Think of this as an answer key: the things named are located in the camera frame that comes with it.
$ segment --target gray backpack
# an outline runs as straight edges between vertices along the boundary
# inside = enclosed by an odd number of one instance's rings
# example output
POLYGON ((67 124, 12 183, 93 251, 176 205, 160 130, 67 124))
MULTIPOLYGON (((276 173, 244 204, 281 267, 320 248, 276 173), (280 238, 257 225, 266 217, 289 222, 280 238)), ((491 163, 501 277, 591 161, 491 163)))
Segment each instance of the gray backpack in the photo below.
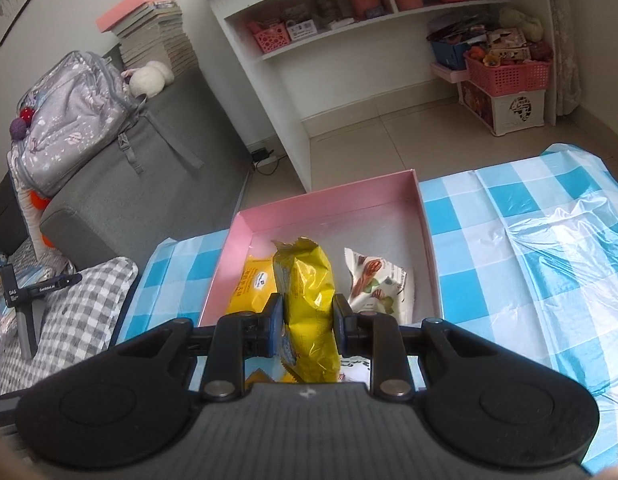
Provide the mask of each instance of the gray backpack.
POLYGON ((18 112, 36 113, 25 139, 12 144, 16 177, 41 196, 54 196, 137 120, 138 104, 112 64, 91 52, 70 52, 20 99, 18 112))

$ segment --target curtain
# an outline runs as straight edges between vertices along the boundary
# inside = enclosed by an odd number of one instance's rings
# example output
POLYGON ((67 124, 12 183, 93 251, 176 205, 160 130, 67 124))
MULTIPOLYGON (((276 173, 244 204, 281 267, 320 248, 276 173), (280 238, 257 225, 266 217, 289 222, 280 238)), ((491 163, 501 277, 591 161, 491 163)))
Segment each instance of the curtain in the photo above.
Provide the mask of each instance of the curtain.
POLYGON ((556 115, 567 115, 580 104, 580 77, 576 65, 574 27, 569 0, 550 0, 554 21, 556 115))

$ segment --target shiny yellow wrapper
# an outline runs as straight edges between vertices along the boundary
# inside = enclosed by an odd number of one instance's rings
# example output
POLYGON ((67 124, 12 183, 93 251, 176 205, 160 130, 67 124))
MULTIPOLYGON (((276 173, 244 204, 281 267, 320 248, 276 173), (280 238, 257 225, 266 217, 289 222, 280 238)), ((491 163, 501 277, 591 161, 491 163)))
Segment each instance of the shiny yellow wrapper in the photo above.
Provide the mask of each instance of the shiny yellow wrapper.
POLYGON ((276 286, 285 303, 278 348, 282 364, 299 381, 334 383, 340 356, 332 330, 335 286, 329 260, 309 238, 298 238, 294 244, 274 243, 276 286))
POLYGON ((234 312, 262 312, 269 296, 276 291, 271 258, 257 260, 249 256, 244 264, 243 276, 235 288, 225 314, 234 312))

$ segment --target white desk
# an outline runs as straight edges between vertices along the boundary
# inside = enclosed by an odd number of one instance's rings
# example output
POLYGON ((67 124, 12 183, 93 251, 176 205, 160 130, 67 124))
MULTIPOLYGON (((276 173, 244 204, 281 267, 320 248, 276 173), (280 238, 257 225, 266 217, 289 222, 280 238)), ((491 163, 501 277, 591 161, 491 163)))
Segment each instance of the white desk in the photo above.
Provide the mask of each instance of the white desk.
MULTIPOLYGON (((379 103, 387 102, 393 92, 409 96, 412 89, 426 91, 435 78, 429 70, 433 54, 425 40, 427 22, 454 7, 479 3, 398 12, 394 0, 384 0, 391 14, 263 55, 245 26, 249 15, 259 6, 283 7, 297 0, 208 1, 307 190, 311 190, 311 153, 305 124, 327 113, 338 113, 341 121, 355 123, 387 112, 379 103)), ((550 0, 511 1, 517 9, 542 20, 545 39, 553 46, 550 0)), ((409 99, 403 101, 410 105, 409 99)), ((545 121, 556 122, 553 83, 547 91, 545 121)))

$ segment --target tile floor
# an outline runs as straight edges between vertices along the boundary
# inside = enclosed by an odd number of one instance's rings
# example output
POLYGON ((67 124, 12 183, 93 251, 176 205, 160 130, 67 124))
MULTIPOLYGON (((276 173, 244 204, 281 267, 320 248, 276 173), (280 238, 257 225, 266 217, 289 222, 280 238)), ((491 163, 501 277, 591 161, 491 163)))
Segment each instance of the tile floor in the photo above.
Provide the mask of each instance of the tile floor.
MULTIPOLYGON (((419 180, 539 155, 555 143, 598 155, 618 181, 618 160, 585 131, 562 118, 556 126, 494 137, 466 108, 450 100, 406 108, 311 139, 314 189, 413 168, 419 180)), ((242 208, 303 193, 287 158, 272 176, 255 173, 242 208)))

